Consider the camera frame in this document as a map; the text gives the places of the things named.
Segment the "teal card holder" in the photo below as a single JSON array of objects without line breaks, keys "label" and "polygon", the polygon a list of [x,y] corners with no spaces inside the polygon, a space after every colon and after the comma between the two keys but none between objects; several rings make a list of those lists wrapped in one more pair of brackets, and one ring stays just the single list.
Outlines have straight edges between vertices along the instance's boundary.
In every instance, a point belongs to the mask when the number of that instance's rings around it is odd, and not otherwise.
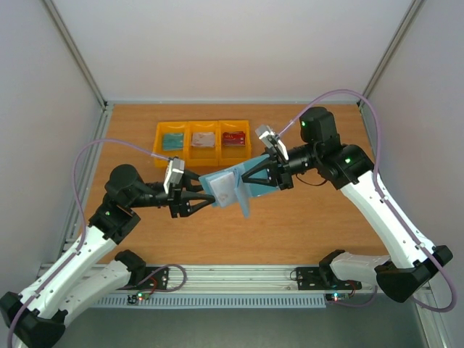
[{"label": "teal card holder", "polygon": [[245,218],[250,215],[250,199],[264,196],[278,190],[278,187],[245,183],[241,176],[246,171],[267,159],[268,155],[251,158],[232,167],[202,175],[199,182],[205,194],[214,196],[213,207],[226,208],[238,203]]}]

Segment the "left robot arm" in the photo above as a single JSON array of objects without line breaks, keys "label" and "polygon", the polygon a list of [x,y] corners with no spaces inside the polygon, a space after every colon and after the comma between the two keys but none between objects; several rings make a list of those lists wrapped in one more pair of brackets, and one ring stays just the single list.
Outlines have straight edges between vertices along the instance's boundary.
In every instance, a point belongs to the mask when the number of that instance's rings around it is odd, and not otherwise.
[{"label": "left robot arm", "polygon": [[135,208],[168,207],[173,218],[186,218],[215,201],[204,193],[199,176],[178,159],[170,162],[162,183],[146,183],[134,166],[124,164],[110,173],[104,188],[101,204],[84,220],[72,246],[27,288],[1,297],[8,347],[53,347],[70,323],[104,295],[142,286],[162,288],[146,262],[130,250],[117,253],[89,278],[85,274],[140,222]]}]

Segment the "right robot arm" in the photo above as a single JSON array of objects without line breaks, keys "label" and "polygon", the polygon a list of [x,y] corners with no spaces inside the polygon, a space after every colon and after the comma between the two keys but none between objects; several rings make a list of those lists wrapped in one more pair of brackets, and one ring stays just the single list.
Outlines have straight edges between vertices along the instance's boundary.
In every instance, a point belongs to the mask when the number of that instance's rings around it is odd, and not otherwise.
[{"label": "right robot arm", "polygon": [[267,125],[256,134],[265,144],[265,157],[242,174],[244,183],[293,188],[293,179],[315,169],[353,203],[376,232],[388,254],[373,257],[337,249],[319,262],[326,289],[343,281],[377,286],[395,302],[403,303],[452,259],[452,252],[437,246],[415,229],[389,196],[374,164],[357,145],[343,144],[334,115],[324,107],[311,107],[298,118],[303,145],[286,149],[281,137]]}]

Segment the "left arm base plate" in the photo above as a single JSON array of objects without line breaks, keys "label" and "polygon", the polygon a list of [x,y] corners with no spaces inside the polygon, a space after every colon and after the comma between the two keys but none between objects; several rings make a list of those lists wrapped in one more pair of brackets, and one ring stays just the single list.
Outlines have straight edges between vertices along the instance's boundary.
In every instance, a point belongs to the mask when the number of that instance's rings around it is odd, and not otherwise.
[{"label": "left arm base plate", "polygon": [[151,291],[154,286],[156,286],[156,290],[166,290],[169,272],[169,266],[148,266],[140,281],[137,281],[133,285],[128,283],[126,286],[120,288],[120,290]]}]

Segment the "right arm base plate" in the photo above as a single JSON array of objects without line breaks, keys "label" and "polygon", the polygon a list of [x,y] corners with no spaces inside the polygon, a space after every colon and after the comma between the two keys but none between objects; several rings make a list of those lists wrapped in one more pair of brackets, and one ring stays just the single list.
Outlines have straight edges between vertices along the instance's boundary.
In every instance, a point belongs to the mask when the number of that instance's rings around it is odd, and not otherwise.
[{"label": "right arm base plate", "polygon": [[331,285],[327,285],[320,275],[318,267],[297,267],[292,273],[291,278],[297,282],[297,288],[300,291],[357,291],[363,287],[357,281],[340,280],[335,280]]}]

